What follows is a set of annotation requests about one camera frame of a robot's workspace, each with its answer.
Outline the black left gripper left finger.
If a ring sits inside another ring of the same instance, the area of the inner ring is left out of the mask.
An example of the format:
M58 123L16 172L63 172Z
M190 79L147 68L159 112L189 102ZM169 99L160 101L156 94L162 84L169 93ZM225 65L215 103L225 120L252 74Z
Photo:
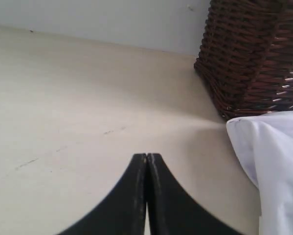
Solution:
M143 235L146 154L134 154L109 194L62 235Z

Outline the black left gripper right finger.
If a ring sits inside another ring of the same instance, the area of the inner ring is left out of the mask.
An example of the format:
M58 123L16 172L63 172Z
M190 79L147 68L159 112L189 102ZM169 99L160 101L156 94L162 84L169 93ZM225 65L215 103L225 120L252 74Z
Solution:
M239 235L183 189L158 153L147 155L152 235Z

